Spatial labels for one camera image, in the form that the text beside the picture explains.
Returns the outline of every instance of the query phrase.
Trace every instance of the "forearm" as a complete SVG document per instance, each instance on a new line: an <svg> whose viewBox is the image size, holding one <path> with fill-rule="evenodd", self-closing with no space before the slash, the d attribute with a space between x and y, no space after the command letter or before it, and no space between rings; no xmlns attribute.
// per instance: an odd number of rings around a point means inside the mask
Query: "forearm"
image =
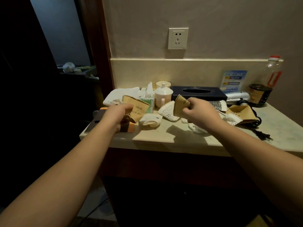
<svg viewBox="0 0 303 227"><path fill-rule="evenodd" d="M67 226L81 208L114 133L98 124L4 210L0 225Z"/></svg>
<svg viewBox="0 0 303 227"><path fill-rule="evenodd" d="M225 122L210 130L259 188L290 218L303 214L303 160Z"/></svg>

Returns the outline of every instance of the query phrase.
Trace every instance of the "plastic bottle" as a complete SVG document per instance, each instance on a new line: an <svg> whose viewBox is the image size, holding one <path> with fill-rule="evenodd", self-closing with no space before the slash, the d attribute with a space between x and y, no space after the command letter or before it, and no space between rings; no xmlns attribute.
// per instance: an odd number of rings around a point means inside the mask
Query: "plastic bottle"
<svg viewBox="0 0 303 227"><path fill-rule="evenodd" d="M280 56L271 56L259 79L249 86L250 104L252 107L262 107L278 79L282 75Z"/></svg>

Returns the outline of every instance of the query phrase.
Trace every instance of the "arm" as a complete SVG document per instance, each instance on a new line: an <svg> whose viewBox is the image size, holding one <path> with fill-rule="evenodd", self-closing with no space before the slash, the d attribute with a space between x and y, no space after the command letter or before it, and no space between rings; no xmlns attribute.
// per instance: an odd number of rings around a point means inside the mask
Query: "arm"
<svg viewBox="0 0 303 227"><path fill-rule="evenodd" d="M1 214L0 226L68 226L81 208L125 110L110 106L99 124Z"/></svg>
<svg viewBox="0 0 303 227"><path fill-rule="evenodd" d="M303 223L303 160L224 122L213 106L190 98L183 111L234 157L263 193L293 222Z"/></svg>

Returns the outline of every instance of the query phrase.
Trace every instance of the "hand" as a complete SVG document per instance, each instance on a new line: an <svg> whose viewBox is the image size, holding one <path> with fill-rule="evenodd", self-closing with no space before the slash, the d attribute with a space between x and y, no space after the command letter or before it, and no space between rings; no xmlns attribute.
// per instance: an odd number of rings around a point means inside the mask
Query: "hand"
<svg viewBox="0 0 303 227"><path fill-rule="evenodd" d="M223 122L219 113L209 102L193 97L189 98L188 101L191 108L184 108L183 112L189 122L193 122L207 131Z"/></svg>
<svg viewBox="0 0 303 227"><path fill-rule="evenodd" d="M121 128L120 122L123 119L123 116L125 113L131 112L133 107L134 105L129 103L111 105L107 108L99 123L102 124L102 126L113 129L115 132L119 132Z"/></svg>

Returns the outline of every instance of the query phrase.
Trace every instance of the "white ceramic cup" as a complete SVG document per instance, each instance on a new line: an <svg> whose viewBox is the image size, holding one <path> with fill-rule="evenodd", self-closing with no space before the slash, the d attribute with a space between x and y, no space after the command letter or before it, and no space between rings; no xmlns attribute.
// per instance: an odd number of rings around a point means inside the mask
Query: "white ceramic cup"
<svg viewBox="0 0 303 227"><path fill-rule="evenodd" d="M154 100L155 104L158 108L161 108L166 103L172 100L172 93L173 91L165 87L165 83L162 83L162 86L154 90Z"/></svg>
<svg viewBox="0 0 303 227"><path fill-rule="evenodd" d="M171 88L171 86L172 86L171 83L169 83L167 81L159 81L159 82L156 83L157 88L162 87L162 83L165 83L165 87Z"/></svg>

